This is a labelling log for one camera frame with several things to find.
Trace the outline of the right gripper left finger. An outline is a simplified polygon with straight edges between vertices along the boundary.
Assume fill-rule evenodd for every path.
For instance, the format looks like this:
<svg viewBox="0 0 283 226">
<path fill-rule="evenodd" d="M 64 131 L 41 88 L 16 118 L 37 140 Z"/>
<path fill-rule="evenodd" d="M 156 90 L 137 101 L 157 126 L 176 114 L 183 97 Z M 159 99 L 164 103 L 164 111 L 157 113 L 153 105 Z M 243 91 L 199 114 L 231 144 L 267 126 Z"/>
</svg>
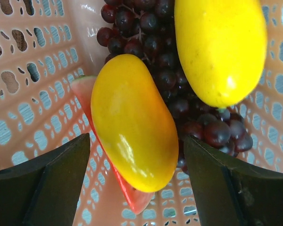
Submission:
<svg viewBox="0 0 283 226">
<path fill-rule="evenodd" d="M 90 135 L 0 170 L 0 226 L 71 226 L 90 156 Z"/>
</svg>

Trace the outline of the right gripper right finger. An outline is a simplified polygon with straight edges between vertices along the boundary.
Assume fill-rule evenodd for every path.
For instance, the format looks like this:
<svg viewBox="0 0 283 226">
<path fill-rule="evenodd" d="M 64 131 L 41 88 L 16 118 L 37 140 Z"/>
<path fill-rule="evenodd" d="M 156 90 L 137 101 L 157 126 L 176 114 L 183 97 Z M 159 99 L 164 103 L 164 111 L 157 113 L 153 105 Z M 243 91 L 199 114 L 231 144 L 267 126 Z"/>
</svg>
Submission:
<svg viewBox="0 0 283 226">
<path fill-rule="evenodd" d="M 202 226 L 283 226 L 283 173 L 195 137 L 185 139 L 184 155 Z"/>
</svg>

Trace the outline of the orange mango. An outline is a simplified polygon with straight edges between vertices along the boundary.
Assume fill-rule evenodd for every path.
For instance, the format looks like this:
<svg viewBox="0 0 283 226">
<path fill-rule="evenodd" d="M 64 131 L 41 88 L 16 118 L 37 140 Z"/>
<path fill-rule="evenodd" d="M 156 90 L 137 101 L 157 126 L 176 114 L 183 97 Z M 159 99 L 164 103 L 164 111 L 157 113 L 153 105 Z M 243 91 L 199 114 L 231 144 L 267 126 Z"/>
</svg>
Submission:
<svg viewBox="0 0 283 226">
<path fill-rule="evenodd" d="M 152 193 L 168 184 L 179 152 L 176 126 L 143 61 L 122 54 L 103 66 L 91 115 L 104 151 L 131 186 Z"/>
</svg>

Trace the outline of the yellow lemon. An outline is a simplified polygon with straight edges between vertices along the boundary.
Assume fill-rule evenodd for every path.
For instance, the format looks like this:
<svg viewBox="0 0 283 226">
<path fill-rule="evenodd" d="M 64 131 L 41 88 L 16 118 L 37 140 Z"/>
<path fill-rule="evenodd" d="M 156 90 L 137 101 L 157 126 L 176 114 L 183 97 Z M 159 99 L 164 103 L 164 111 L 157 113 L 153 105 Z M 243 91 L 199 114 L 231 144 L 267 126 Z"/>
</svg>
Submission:
<svg viewBox="0 0 283 226">
<path fill-rule="evenodd" d="M 258 84 L 267 50 L 257 0 L 177 0 L 175 35 L 185 76 L 206 104 L 226 108 Z"/>
</svg>

